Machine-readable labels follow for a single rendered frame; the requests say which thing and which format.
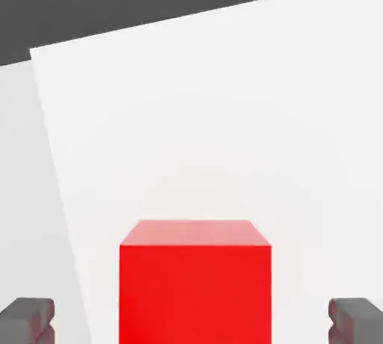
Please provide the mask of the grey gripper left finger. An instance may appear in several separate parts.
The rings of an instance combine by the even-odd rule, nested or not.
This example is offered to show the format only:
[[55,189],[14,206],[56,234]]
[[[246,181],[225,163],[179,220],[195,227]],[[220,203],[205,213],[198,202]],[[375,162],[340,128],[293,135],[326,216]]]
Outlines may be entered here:
[[51,298],[17,298],[0,312],[0,344],[55,344]]

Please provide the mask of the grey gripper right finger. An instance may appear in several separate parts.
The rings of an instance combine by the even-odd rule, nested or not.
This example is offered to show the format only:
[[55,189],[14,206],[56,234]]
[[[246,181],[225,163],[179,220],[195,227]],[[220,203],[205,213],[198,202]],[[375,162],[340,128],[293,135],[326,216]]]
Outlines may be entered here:
[[366,298],[332,298],[328,344],[383,344],[383,311]]

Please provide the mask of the small red cube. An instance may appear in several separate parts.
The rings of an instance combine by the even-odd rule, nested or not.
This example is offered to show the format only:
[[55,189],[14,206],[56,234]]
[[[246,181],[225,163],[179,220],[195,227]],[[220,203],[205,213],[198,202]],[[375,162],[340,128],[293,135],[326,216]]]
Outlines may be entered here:
[[272,247],[246,220],[143,220],[120,244],[119,344],[272,344]]

